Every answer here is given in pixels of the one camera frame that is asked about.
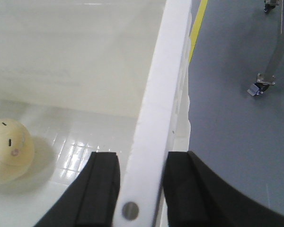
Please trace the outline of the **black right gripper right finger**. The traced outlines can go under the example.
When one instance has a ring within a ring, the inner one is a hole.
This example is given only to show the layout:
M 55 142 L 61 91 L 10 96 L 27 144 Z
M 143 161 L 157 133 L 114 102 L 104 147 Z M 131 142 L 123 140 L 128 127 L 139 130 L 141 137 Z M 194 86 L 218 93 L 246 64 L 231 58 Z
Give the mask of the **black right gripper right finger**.
M 192 151 L 168 153 L 163 190 L 170 227 L 284 227 L 284 215 L 230 186 Z

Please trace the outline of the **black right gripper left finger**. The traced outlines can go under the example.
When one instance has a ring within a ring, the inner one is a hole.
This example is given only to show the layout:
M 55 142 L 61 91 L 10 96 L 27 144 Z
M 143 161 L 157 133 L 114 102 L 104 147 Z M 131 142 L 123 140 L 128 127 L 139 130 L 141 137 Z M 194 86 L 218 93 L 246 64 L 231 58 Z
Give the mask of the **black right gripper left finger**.
M 92 152 L 87 164 L 37 227 L 110 227 L 120 190 L 114 152 Z

